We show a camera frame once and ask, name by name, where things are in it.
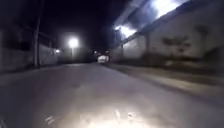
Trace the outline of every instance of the street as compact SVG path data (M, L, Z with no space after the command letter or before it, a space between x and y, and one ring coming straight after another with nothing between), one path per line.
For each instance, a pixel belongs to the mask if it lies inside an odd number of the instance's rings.
M0 119L7 128L224 127L224 106L158 85L98 64L18 73L0 79Z

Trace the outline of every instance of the street light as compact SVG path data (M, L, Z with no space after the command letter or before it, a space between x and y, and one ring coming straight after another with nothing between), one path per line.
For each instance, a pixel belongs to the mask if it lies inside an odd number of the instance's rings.
M69 39L68 46L71 49L78 48L80 46L78 38L72 37L71 39Z
M71 51L71 58L74 59L75 50L80 47L80 42L77 37L71 37L68 39L68 47Z
M56 53L60 53L61 51L60 51L59 49L56 49L55 52L56 52Z

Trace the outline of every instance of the building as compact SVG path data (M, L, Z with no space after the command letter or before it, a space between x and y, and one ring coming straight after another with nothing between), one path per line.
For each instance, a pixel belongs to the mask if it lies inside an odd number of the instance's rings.
M224 45L223 10L222 0L132 0L114 23L111 59L204 59Z

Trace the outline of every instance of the wall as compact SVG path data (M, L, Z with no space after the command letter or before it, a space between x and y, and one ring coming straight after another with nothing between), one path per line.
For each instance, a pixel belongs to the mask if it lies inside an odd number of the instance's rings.
M186 37L190 47L184 56L201 58L212 49L223 45L224 26L221 2L213 2L205 7L185 14L179 14L168 22L161 24L149 34L150 52L165 56L180 53L173 47L165 45L164 38Z
M58 54L54 49L40 45L40 65L57 64Z
M162 56L202 58L206 53L224 45L223 8L223 2L216 0L201 8L179 13L144 35L149 39L148 44L143 43L146 39L143 36L137 36L124 44L123 57L137 59L149 51ZM182 43L188 44L188 47L180 52L177 46L165 45L164 39L184 39ZM118 49L117 47L111 51L112 58L116 60L122 59L121 55L114 57L117 56Z
M123 45L123 57L125 59L138 59L146 52L146 40L139 36Z
M21 69L32 63L31 52L1 48L0 53L0 72Z

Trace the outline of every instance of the glowing light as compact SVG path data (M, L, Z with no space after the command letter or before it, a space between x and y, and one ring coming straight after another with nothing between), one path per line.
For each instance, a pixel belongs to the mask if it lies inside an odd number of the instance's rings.
M134 33L136 33L137 31L135 29L132 29L130 27L127 26L121 26L120 27L120 32L126 37L128 38L129 36L133 35Z
M56 52L56 53L60 53L61 51L60 51L59 49L56 49L55 52Z
M116 26L115 28L114 28L114 30L119 30L121 28L121 26Z
M170 11L175 10L181 4L174 0L154 0L152 6L157 10L157 18L167 14Z
M78 48L79 47L78 38L73 37L73 38L69 39L68 45L69 45L69 48L72 48L72 49L73 48Z

